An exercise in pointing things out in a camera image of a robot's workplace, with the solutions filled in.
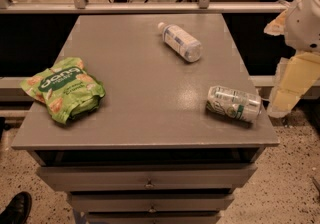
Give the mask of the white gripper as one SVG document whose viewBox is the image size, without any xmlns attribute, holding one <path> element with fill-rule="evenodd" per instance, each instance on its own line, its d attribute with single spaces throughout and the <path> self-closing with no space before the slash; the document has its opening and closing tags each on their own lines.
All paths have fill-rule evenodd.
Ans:
<svg viewBox="0 0 320 224">
<path fill-rule="evenodd" d="M 290 59 L 281 58 L 276 68 L 267 114 L 283 118 L 320 78 L 320 54 L 313 53 L 320 51 L 320 0 L 293 0 L 264 33 L 284 35 L 288 46 L 301 50 Z"/>
</svg>

